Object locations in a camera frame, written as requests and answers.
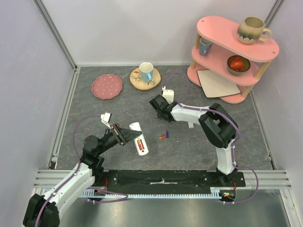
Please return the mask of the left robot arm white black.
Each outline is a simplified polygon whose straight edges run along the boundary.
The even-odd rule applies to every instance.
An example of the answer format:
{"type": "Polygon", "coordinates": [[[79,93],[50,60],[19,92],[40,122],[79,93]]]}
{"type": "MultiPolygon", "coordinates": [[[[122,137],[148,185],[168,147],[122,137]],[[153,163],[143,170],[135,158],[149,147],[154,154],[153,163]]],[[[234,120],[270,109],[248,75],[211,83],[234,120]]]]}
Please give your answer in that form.
{"type": "Polygon", "coordinates": [[[126,145],[142,136],[138,122],[130,124],[128,129],[115,123],[107,128],[104,136],[94,135],[84,140],[80,162],[55,187],[44,195],[34,194],[28,203],[23,219],[25,227],[57,227],[67,209],[90,186],[99,186],[104,181],[100,154],[115,145],[126,145]]]}

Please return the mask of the white battery cover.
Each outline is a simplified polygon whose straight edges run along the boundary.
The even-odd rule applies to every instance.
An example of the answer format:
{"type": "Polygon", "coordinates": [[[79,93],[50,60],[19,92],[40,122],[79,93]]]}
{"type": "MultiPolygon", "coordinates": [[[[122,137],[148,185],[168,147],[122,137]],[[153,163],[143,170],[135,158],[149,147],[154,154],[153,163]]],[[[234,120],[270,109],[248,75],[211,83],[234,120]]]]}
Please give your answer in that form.
{"type": "Polygon", "coordinates": [[[192,128],[194,127],[194,124],[191,123],[191,122],[189,122],[189,123],[188,123],[188,127],[189,127],[190,129],[192,129],[192,128]]]}

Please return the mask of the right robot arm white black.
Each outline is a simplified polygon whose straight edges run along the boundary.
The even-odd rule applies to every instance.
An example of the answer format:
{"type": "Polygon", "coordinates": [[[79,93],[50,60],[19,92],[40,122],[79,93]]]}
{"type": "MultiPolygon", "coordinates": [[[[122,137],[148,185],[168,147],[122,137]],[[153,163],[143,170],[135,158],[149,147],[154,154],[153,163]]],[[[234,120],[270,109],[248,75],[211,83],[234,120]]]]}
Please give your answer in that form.
{"type": "Polygon", "coordinates": [[[215,146],[217,154],[217,181],[228,186],[234,180],[237,164],[234,157],[234,143],[240,136],[237,123],[215,103],[210,107],[188,106],[180,102],[169,103],[162,95],[150,101],[156,117],[167,122],[187,122],[189,127],[200,125],[208,139],[215,146]]]}

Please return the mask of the white remote control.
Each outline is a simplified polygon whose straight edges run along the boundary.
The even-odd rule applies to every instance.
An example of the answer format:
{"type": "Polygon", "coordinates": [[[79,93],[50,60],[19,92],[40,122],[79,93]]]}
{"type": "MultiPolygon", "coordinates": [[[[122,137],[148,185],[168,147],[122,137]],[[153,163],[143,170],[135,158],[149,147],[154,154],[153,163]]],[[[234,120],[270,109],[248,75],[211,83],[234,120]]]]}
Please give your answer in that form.
{"type": "Polygon", "coordinates": [[[140,156],[147,155],[149,153],[149,150],[148,150],[146,140],[145,140],[145,137],[143,135],[143,132],[142,132],[142,129],[141,129],[141,126],[140,126],[139,122],[131,123],[129,125],[129,128],[131,130],[141,132],[141,135],[134,139],[134,143],[135,143],[138,155],[140,155],[140,156]]]}

